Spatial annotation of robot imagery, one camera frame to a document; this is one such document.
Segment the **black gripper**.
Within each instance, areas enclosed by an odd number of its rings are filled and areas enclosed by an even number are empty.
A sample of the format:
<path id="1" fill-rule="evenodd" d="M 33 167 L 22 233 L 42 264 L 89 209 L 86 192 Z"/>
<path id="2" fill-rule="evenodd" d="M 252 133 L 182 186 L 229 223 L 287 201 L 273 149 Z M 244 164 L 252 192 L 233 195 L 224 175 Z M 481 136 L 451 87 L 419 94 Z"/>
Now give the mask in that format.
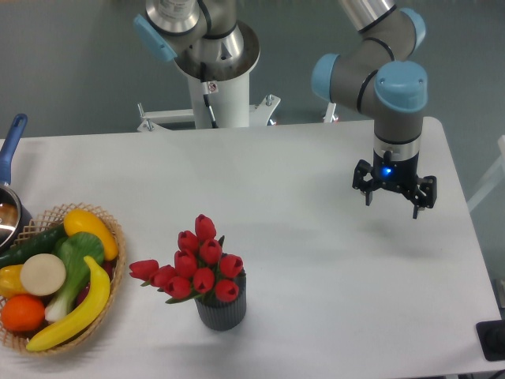
<path id="1" fill-rule="evenodd" d="M 384 159 L 376 152 L 373 166 L 360 159 L 354 169 L 352 187 L 365 196 L 365 205 L 372 203 L 373 193 L 378 189 L 396 193 L 407 193 L 406 198 L 413 204 L 413 218 L 426 208 L 433 208 L 437 199 L 436 176 L 417 176 L 419 154 L 410 159 L 393 161 Z"/>

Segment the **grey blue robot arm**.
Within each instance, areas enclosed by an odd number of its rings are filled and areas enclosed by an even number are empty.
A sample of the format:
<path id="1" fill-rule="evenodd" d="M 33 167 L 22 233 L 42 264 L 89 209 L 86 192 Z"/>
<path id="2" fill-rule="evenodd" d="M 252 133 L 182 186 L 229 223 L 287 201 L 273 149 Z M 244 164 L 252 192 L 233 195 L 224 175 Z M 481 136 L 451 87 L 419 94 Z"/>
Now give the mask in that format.
<path id="1" fill-rule="evenodd" d="M 360 161 L 352 186 L 367 200 L 376 190 L 400 193 L 415 211 L 436 202 L 436 178 L 420 177 L 425 70 L 410 55 L 425 37 L 422 17 L 393 1 L 344 1 L 361 35 L 347 56 L 326 54 L 312 70 L 312 91 L 374 122 L 372 162 Z M 199 129 L 267 122 L 249 102 L 249 74 L 260 57 L 256 33 L 238 20 L 234 1 L 149 1 L 133 27 L 150 52 L 186 76 Z"/>

